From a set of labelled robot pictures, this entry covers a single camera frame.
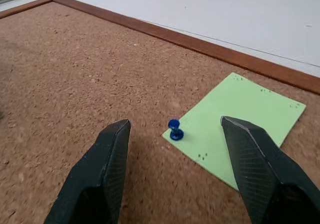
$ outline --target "textured black surface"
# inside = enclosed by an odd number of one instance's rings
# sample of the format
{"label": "textured black surface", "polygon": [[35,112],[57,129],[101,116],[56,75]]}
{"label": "textured black surface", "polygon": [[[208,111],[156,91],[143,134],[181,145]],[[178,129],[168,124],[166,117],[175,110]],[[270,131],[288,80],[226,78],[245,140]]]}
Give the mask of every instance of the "textured black surface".
{"label": "textured black surface", "polygon": [[252,223],[320,223],[320,191],[267,132],[232,117],[221,120]]}
{"label": "textured black surface", "polygon": [[100,132],[71,169],[45,224],[118,222],[130,128],[122,120]]}

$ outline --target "blue push pin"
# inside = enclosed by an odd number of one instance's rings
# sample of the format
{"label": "blue push pin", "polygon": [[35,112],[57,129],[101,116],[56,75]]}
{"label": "blue push pin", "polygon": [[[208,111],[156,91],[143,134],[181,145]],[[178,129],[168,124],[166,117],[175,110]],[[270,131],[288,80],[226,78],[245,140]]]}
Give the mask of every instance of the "blue push pin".
{"label": "blue push pin", "polygon": [[171,129],[170,138],[172,140],[181,140],[183,138],[183,131],[179,129],[180,122],[176,119],[172,119],[168,123],[168,127]]}

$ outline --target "green object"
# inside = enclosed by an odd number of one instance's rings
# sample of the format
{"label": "green object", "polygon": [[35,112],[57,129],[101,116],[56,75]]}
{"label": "green object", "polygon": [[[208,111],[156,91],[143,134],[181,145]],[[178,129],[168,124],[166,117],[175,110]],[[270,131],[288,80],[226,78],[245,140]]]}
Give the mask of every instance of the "green object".
{"label": "green object", "polygon": [[204,169],[237,189],[221,116],[250,121],[264,128],[280,147],[306,105],[231,73],[180,119],[182,140],[163,137]]}

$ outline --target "push pin head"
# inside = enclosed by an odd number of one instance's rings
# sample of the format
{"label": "push pin head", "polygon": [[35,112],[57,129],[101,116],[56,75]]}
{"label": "push pin head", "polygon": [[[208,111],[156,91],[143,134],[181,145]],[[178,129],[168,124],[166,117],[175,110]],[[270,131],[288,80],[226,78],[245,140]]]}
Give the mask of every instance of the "push pin head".
{"label": "push pin head", "polygon": [[181,140],[183,138],[183,131],[179,129],[180,122],[178,120],[172,119],[168,123],[168,127],[171,129],[170,138],[172,140]]}

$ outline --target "wooden border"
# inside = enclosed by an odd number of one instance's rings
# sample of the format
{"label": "wooden border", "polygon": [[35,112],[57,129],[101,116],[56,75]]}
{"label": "wooden border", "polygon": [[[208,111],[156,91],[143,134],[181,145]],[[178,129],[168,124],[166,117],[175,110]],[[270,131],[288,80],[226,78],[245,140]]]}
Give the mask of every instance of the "wooden border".
{"label": "wooden border", "polygon": [[320,78],[76,0],[37,0],[0,12],[0,19],[55,2],[320,95]]}

